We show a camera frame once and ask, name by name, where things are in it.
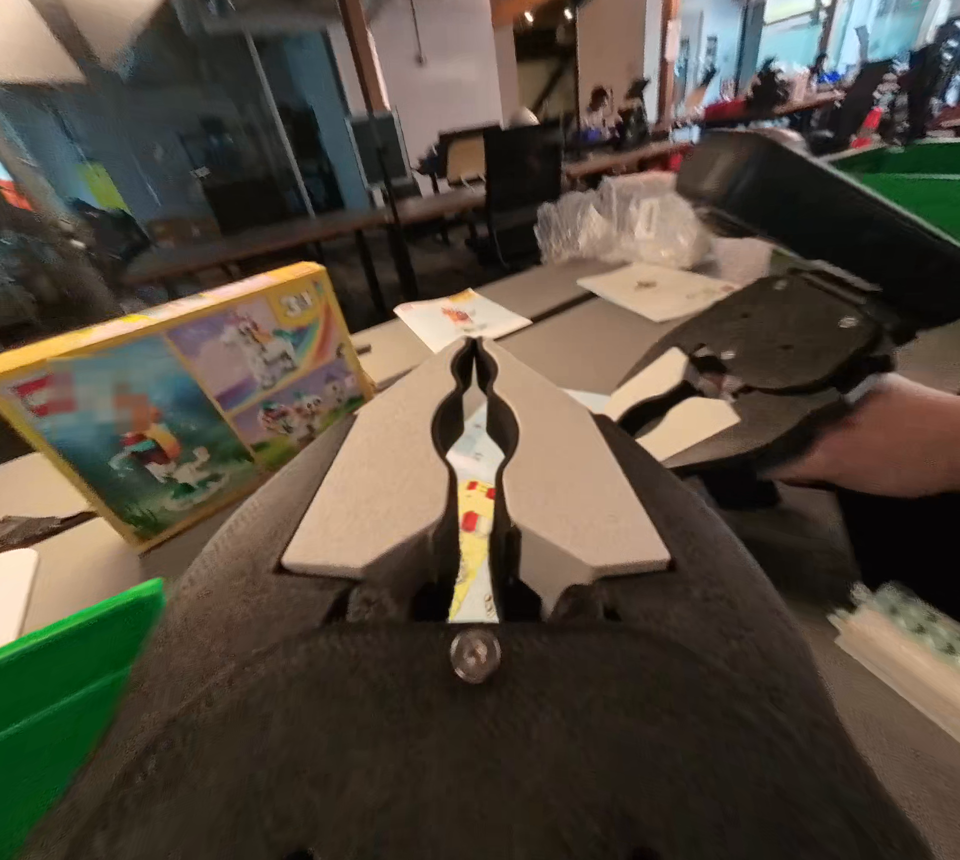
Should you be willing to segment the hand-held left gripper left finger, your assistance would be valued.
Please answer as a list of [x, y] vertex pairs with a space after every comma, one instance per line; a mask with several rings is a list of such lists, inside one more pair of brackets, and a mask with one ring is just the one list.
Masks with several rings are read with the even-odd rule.
[[476, 340], [456, 341], [361, 408], [280, 563], [398, 598], [451, 598], [460, 569], [457, 476]]

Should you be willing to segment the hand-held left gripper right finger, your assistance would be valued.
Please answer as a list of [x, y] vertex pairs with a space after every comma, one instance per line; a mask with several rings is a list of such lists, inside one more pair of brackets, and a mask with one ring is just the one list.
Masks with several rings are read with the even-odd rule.
[[478, 382], [503, 453], [488, 547], [499, 616], [549, 616], [572, 587], [671, 565], [591, 411], [495, 341], [478, 343]]

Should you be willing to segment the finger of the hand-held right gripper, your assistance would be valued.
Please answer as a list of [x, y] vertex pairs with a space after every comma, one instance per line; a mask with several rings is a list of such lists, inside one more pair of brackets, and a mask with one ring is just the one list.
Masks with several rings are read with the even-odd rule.
[[625, 433], [641, 435], [683, 399], [700, 397], [701, 386], [699, 368], [686, 353], [671, 348], [621, 382], [603, 414]]
[[738, 412], [725, 400], [685, 398], [638, 436], [637, 443], [665, 463], [739, 422]]

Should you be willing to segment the person's right hand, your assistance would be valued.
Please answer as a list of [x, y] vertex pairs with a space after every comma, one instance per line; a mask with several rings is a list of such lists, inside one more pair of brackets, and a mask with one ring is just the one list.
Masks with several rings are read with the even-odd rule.
[[959, 491], [959, 397], [888, 374], [775, 480], [918, 498]]

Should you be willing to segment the white instruction sheet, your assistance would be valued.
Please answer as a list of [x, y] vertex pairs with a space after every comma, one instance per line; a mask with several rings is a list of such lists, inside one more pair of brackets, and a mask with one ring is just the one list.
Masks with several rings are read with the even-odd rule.
[[578, 278], [577, 284], [598, 299], [659, 324], [695, 316], [739, 290], [724, 279], [639, 262]]

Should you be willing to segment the open instruction booklet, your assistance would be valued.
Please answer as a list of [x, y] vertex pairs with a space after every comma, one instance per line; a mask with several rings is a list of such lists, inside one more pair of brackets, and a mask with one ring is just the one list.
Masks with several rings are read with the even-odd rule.
[[498, 622], [488, 551], [504, 454], [487, 433], [486, 407], [477, 405], [446, 456], [458, 489], [460, 566], [448, 613], [455, 624]]

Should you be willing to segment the clear plastic bags pile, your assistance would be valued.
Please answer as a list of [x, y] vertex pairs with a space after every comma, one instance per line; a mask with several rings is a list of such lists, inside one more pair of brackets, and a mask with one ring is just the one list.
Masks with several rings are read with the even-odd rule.
[[564, 193], [537, 210], [534, 236], [544, 265], [596, 259], [691, 270], [712, 254], [712, 234], [671, 172], [608, 176], [594, 190]]

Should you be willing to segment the fox cover instruction booklet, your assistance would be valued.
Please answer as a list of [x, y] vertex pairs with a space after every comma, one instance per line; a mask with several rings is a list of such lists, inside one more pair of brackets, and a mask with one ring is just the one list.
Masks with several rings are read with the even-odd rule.
[[434, 353], [461, 339], [496, 341], [533, 325], [472, 288], [437, 300], [402, 302], [393, 312]]

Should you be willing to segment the yellow toy brick box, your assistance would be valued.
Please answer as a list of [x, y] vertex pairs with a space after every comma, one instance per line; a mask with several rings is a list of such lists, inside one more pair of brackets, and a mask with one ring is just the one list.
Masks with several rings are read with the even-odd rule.
[[137, 552], [249, 495], [373, 386], [299, 262], [1, 355], [2, 415]]

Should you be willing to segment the black office chair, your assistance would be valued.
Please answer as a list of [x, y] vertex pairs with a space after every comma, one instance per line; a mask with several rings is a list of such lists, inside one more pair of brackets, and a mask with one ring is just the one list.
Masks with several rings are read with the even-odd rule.
[[553, 122], [486, 127], [482, 138], [487, 251], [510, 270], [536, 258], [536, 214], [562, 193], [562, 135]]

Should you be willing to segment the long wooden table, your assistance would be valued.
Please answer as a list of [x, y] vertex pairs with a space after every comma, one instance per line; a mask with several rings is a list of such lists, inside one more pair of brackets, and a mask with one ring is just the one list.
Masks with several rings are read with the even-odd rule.
[[206, 243], [153, 247], [139, 254], [124, 270], [121, 281], [133, 287], [214, 268], [238, 261], [290, 250], [311, 243], [352, 237], [356, 232], [412, 228], [448, 219], [481, 208], [486, 202], [483, 185], [459, 187], [431, 197], [402, 201], [389, 207], [348, 209], [318, 217], [298, 217], [244, 230]]

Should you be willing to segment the dark computer monitor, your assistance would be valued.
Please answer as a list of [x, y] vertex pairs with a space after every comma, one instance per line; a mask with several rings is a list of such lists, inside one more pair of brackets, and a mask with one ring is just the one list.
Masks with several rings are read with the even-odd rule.
[[347, 130], [366, 190], [385, 191], [387, 184], [407, 187], [413, 171], [397, 113], [382, 110], [352, 115]]

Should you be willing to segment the green plastic bin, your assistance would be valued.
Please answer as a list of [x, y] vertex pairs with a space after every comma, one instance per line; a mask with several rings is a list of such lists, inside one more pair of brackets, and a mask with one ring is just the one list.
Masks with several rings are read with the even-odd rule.
[[1, 857], [16, 858], [100, 741], [165, 607], [150, 579], [1, 650]]

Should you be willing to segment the green field with black wall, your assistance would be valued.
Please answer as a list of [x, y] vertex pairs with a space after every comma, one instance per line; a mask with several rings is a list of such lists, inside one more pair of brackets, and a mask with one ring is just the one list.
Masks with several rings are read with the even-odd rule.
[[683, 159], [676, 189], [733, 230], [869, 283], [918, 328], [958, 321], [958, 241], [795, 146], [709, 133]]

